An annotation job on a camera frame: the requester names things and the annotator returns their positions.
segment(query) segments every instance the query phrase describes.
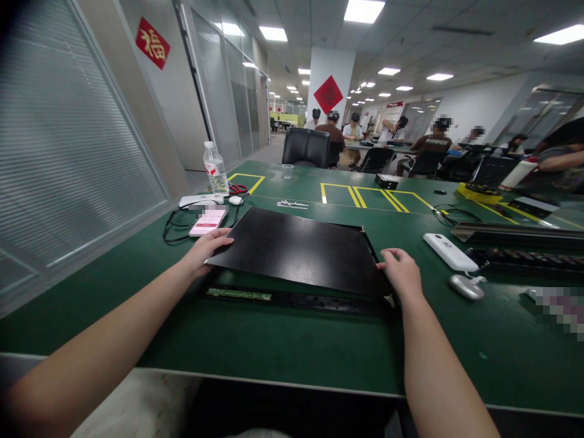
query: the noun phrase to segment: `smartphone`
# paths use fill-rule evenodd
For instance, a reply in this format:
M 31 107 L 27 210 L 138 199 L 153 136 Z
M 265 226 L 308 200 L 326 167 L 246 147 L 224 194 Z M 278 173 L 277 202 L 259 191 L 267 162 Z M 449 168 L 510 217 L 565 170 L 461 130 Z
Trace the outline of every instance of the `smartphone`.
M 189 236 L 199 237 L 219 228 L 226 215 L 227 209 L 225 207 L 220 209 L 206 209 L 203 215 L 195 222 L 193 228 L 190 229 Z

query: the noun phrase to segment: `pillar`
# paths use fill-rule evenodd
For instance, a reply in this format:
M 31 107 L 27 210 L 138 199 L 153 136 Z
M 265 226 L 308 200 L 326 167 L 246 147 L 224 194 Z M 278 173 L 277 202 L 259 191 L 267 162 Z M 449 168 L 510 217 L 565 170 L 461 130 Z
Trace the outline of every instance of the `pillar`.
M 321 120 L 323 122 L 326 122 L 326 115 L 329 111 L 337 111 L 339 113 L 337 127 L 341 128 L 342 117 L 347 105 L 347 96 L 349 95 L 351 76 L 353 75 L 355 54 L 356 52 L 344 50 L 312 48 L 310 85 L 308 86 L 306 106 L 307 120 L 311 119 L 314 108 L 320 108 L 322 111 Z M 332 104 L 334 105 L 331 110 L 327 111 L 327 106 Z

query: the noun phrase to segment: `plastic bottle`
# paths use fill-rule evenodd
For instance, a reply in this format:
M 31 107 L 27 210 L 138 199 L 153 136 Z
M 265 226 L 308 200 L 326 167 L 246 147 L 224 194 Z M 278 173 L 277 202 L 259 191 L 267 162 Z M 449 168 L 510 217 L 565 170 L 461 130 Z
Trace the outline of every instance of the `plastic bottle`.
M 225 165 L 223 164 L 223 158 L 219 155 L 219 151 L 215 148 L 215 143 L 205 142 L 203 161 L 205 162 L 205 169 L 207 169 L 213 193 L 229 196 L 229 182 L 227 181 Z
M 517 184 L 519 184 L 523 178 L 529 175 L 536 167 L 537 157 L 529 157 L 523 161 L 520 161 L 499 185 L 499 188 L 503 190 L 511 190 Z

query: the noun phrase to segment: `glass cup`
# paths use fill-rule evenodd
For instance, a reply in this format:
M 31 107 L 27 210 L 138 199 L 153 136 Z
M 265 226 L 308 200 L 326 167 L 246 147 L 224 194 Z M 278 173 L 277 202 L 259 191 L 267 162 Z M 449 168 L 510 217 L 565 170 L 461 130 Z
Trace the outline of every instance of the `glass cup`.
M 284 179 L 292 179 L 292 172 L 294 171 L 292 164 L 282 164 L 282 170 L 284 171 Z

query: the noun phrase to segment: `hand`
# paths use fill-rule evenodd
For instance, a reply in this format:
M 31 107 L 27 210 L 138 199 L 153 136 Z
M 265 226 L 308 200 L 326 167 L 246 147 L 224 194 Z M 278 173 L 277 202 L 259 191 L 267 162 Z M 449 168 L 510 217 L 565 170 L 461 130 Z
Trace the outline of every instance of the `hand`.
M 225 237 L 229 231 L 231 228 L 218 228 L 202 235 L 182 258 L 181 263 L 188 266 L 196 278 L 208 274 L 213 266 L 205 265 L 205 260 L 220 246 L 233 243 L 232 238 Z
M 410 299 L 423 299 L 422 277 L 415 260 L 399 248 L 384 249 L 381 256 L 385 262 L 378 263 L 377 267 L 385 269 L 402 303 Z

